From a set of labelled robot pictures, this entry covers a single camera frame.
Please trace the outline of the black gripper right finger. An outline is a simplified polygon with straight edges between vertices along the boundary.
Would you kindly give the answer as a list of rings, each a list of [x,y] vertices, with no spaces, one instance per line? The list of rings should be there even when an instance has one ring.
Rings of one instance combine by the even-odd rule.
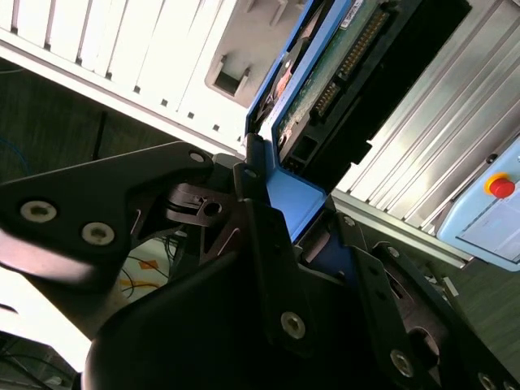
[[[376,258],[408,336],[414,373],[423,370],[438,389],[518,389],[519,382],[395,245],[366,245],[361,226],[337,215],[340,238]]]

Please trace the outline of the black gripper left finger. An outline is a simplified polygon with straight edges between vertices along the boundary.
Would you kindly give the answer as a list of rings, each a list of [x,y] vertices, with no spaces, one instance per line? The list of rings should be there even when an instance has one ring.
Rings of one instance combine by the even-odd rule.
[[[245,159],[226,167],[177,141],[3,184],[1,264],[98,293],[132,249],[192,225],[199,258],[170,284],[228,255],[245,261],[266,338],[307,358],[314,319],[284,217],[267,192],[265,148],[248,135]]]

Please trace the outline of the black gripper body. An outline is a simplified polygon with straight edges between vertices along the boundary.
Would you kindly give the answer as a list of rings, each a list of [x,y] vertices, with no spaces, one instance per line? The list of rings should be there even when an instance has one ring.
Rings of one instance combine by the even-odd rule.
[[[84,389],[389,389],[346,285],[301,268],[310,357],[271,344],[254,275],[228,255],[132,303],[94,338]]]

